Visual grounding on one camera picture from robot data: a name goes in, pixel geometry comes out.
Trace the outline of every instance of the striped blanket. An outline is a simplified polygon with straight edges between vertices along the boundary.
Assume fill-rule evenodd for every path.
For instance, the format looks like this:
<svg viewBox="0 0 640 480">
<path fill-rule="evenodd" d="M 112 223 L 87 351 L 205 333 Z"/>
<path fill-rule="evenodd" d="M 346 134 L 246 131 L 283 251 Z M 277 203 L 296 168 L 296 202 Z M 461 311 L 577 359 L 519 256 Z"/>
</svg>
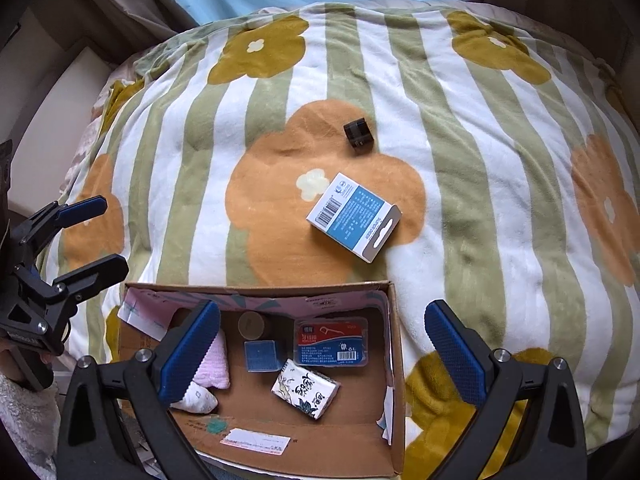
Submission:
<svg viewBox="0 0 640 480">
<path fill-rule="evenodd" d="M 604 62 L 498 10 L 313 4 L 159 45 L 113 85 L 63 197 L 102 194 L 107 213 L 57 236 L 43 274 L 120 253 L 140 282 L 392 280 L 406 479 L 433 471 L 473 413 L 424 330 L 436 298 L 492 348 L 565 357 L 590 449 L 625 434 L 640 422 L 638 134 Z M 376 147 L 356 156 L 342 126 L 360 117 Z M 339 171 L 402 210 L 373 264 L 305 221 Z M 82 305 L 74 356 L 117 358 L 121 301 L 114 286 Z"/>
</svg>

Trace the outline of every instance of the metal screw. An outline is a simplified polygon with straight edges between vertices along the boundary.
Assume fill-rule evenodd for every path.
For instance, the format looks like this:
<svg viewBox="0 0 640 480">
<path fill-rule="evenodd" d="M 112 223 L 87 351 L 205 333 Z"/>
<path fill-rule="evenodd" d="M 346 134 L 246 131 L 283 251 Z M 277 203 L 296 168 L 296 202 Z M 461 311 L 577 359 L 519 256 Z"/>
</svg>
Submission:
<svg viewBox="0 0 640 480">
<path fill-rule="evenodd" d="M 494 350 L 494 357 L 499 363 L 505 363 L 511 359 L 511 354 L 504 348 L 498 348 L 497 350 Z"/>
<path fill-rule="evenodd" d="M 553 363 L 553 365 L 558 369 L 558 370 L 564 370 L 566 368 L 566 361 L 564 359 L 562 359 L 561 357 L 556 357 L 553 361 L 551 361 Z"/>
<path fill-rule="evenodd" d="M 78 359 L 79 368 L 88 368 L 94 359 L 90 355 L 85 355 Z"/>
<path fill-rule="evenodd" d="M 146 363 L 151 359 L 151 350 L 149 348 L 142 348 L 136 352 L 136 361 Z"/>
</svg>

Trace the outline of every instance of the barcode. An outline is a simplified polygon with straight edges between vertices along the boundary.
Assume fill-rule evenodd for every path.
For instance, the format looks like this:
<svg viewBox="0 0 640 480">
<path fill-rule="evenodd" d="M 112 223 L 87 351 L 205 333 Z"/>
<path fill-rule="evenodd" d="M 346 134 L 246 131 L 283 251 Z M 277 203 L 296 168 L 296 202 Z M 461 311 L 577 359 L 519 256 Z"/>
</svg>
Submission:
<svg viewBox="0 0 640 480">
<path fill-rule="evenodd" d="M 329 202 L 324 204 L 322 211 L 316 218 L 316 222 L 318 222 L 324 228 L 327 227 L 329 225 L 329 222 L 331 221 L 331 218 L 333 218 L 334 215 L 338 212 L 338 209 L 340 209 L 341 205 L 342 204 L 335 198 L 329 197 Z"/>
<path fill-rule="evenodd" d="M 357 352 L 338 352 L 338 361 L 355 361 L 357 358 Z"/>
</svg>

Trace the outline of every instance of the open cardboard box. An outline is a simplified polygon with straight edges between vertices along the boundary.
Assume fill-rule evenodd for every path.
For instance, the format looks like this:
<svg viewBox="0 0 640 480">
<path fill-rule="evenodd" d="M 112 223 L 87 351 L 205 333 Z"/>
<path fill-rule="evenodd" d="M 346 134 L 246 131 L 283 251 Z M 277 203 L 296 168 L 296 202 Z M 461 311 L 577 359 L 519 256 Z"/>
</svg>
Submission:
<svg viewBox="0 0 640 480">
<path fill-rule="evenodd" d="M 254 472 L 290 476 L 391 478 L 402 472 L 404 376 L 393 283 L 313 288 L 127 283 L 127 299 L 118 316 L 136 324 L 136 320 L 141 319 L 142 304 L 146 303 L 145 298 L 136 301 L 136 297 L 142 296 L 150 300 L 146 308 L 155 307 L 156 310 L 173 304 L 174 300 L 180 303 L 179 306 L 193 306 L 204 299 L 213 299 L 220 307 L 231 386 L 228 390 L 213 391 L 219 401 L 213 416 L 222 418 L 227 427 L 221 433 L 209 433 L 207 425 L 212 415 L 172 410 L 181 430 L 201 455 Z M 352 305 L 358 309 L 352 311 Z M 246 371 L 244 340 L 238 332 L 238 317 L 246 309 L 293 317 L 335 316 L 332 313 L 344 310 L 345 316 L 366 317 L 369 322 L 369 362 L 364 367 L 313 368 L 341 382 L 326 412 L 319 420 L 313 420 L 271 393 L 277 372 Z M 271 316 L 271 323 L 273 333 L 270 338 L 285 340 L 291 357 L 293 319 Z M 155 337 L 161 338 L 161 333 L 162 330 Z M 157 344 L 152 337 L 121 322 L 119 349 L 122 360 L 132 357 L 139 348 L 153 348 Z M 390 444 L 376 423 L 385 405 Z M 291 440 L 280 456 L 221 444 L 233 428 L 288 436 Z"/>
</svg>

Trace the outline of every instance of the pink towel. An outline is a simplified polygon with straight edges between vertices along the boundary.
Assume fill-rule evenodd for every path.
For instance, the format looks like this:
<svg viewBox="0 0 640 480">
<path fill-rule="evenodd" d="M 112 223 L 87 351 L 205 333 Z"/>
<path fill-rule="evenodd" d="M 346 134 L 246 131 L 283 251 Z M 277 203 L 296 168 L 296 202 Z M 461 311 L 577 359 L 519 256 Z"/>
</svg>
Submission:
<svg viewBox="0 0 640 480">
<path fill-rule="evenodd" d="M 211 343 L 207 354 L 200 363 L 193 382 L 203 388 L 218 388 L 225 390 L 229 387 L 229 364 L 226 360 L 225 333 L 222 329 Z"/>
</svg>

